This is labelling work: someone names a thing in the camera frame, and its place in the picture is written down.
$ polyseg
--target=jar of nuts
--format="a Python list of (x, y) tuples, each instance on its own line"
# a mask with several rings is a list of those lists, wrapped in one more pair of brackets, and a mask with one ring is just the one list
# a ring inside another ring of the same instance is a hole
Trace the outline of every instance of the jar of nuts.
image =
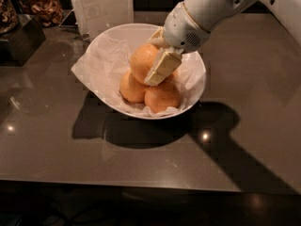
[(43, 27), (58, 25), (63, 20), (63, 9), (58, 0), (18, 0), (24, 14), (36, 15)]
[(9, 32), (18, 23), (18, 14), (11, 1), (0, 0), (0, 34)]

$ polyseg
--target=table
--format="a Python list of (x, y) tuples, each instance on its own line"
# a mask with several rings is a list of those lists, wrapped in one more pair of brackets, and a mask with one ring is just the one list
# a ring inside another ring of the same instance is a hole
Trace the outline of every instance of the table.
[(301, 48), (271, 14), (220, 24), (199, 50), (200, 102), (162, 121), (119, 114), (75, 78), (76, 30), (44, 33), (23, 67), (0, 67), (0, 180), (301, 192)]

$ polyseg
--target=white robotic arm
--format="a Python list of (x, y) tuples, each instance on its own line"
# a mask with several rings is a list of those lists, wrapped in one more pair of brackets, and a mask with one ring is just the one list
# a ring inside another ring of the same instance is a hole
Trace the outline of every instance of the white robotic arm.
[[(169, 51), (160, 54), (145, 82), (159, 84), (181, 64), (181, 53), (197, 51), (221, 21), (256, 1), (265, 4), (301, 44), (301, 0), (184, 0), (168, 14), (162, 32), (154, 36), (161, 37), (162, 46)], [(177, 66), (168, 68), (168, 64)]]

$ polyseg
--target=jar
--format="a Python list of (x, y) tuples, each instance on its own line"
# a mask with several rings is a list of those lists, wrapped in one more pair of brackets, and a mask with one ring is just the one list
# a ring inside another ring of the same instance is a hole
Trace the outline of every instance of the jar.
[(9, 32), (18, 23), (18, 14), (11, 1), (0, 0), (0, 34)]
[(24, 14), (36, 15), (43, 27), (59, 25), (63, 20), (63, 9), (58, 0), (18, 0)]

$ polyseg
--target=fruit bowl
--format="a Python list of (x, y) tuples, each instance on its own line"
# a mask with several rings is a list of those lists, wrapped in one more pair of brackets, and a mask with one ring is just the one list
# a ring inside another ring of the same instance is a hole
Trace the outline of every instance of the fruit bowl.
[(161, 120), (178, 116), (201, 97), (206, 69), (198, 52), (184, 54), (178, 68), (182, 102), (178, 108), (153, 113), (144, 104), (130, 104), (119, 93), (119, 81), (130, 70), (129, 57), (157, 30), (153, 24), (123, 24), (112, 27), (97, 38), (72, 66), (75, 76), (105, 104), (118, 112), (143, 120)]

